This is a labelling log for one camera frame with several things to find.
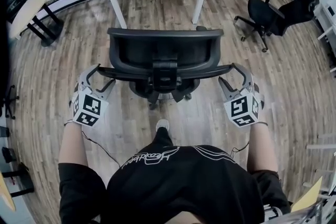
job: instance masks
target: black t-shirt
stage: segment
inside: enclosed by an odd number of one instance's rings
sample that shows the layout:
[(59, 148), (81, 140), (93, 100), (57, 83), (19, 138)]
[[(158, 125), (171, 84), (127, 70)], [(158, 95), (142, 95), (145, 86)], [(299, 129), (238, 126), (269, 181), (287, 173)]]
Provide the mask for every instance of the black t-shirt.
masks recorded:
[(59, 164), (63, 224), (165, 223), (181, 211), (206, 223), (261, 223), (264, 205), (290, 211), (278, 174), (241, 168), (219, 148), (146, 147), (110, 179), (79, 164)]

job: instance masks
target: black table base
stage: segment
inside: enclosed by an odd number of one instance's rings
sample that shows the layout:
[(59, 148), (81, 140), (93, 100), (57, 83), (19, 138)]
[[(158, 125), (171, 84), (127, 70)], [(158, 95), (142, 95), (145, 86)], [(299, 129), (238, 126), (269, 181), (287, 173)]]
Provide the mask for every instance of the black table base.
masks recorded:
[(4, 172), (4, 173), (2, 173), (2, 175), (3, 175), (4, 178), (15, 177), (15, 176), (19, 177), (22, 186), (25, 188), (23, 190), (15, 192), (15, 193), (11, 193), (10, 195), (12, 197), (17, 197), (17, 196), (21, 196), (23, 194), (34, 192), (33, 181), (31, 180), (31, 177), (29, 175), (28, 168), (23, 163), (19, 164), (18, 170), (13, 171), (13, 172)]
[(44, 32), (44, 34), (37, 30), (32, 24), (28, 24), (27, 27), (41, 39), (41, 45), (43, 47), (49, 47), (61, 34), (64, 22), (58, 19), (46, 4), (43, 5), (43, 9), (53, 19), (53, 22), (48, 26), (45, 26), (36, 16), (34, 16), (33, 22)]

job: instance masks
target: shirt sleeve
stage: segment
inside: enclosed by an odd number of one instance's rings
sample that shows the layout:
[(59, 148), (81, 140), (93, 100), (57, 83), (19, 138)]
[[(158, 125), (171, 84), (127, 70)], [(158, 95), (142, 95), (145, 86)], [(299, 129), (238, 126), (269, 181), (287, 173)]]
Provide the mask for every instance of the shirt sleeve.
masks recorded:
[(58, 171), (62, 224), (86, 224), (103, 212), (106, 188), (94, 170), (80, 164), (60, 163)]
[(254, 172), (252, 176), (258, 183), (264, 205), (277, 207), (283, 214), (290, 213), (290, 206), (286, 195), (282, 191), (278, 173), (261, 170)]

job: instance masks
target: black office chair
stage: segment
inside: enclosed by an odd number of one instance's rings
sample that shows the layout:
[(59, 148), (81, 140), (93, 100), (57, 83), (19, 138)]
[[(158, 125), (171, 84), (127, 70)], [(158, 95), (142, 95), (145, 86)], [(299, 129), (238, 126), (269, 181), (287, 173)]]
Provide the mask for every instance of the black office chair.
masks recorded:
[(223, 31), (132, 30), (109, 28), (110, 61), (100, 67), (106, 77), (129, 81), (130, 89), (148, 99), (154, 109), (161, 93), (176, 102), (191, 99), (199, 80), (228, 73), (232, 65), (217, 66)]
[(283, 36), (289, 26), (312, 20), (314, 9), (318, 4), (319, 0), (293, 0), (277, 9), (269, 3), (269, 0), (265, 0), (265, 2), (248, 0), (248, 13), (253, 22), (241, 16), (236, 16), (235, 22), (240, 19), (253, 26), (254, 29), (248, 35), (241, 37), (241, 41), (256, 31), (264, 42), (263, 52), (267, 52), (265, 35)]

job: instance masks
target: wooden tabletop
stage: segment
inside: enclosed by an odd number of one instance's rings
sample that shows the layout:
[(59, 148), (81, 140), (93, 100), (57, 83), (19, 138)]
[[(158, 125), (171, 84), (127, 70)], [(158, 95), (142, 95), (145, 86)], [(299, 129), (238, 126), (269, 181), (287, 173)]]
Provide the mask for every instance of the wooden tabletop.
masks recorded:
[(9, 38), (17, 37), (34, 18), (47, 0), (27, 0), (19, 12), (9, 30)]
[(0, 195), (2, 196), (3, 200), (5, 201), (5, 204), (12, 210), (16, 211), (14, 201), (12, 199), (11, 194), (9, 193), (9, 190), (7, 188), (7, 185), (5, 183), (5, 179), (2, 176), (2, 173), (0, 173)]

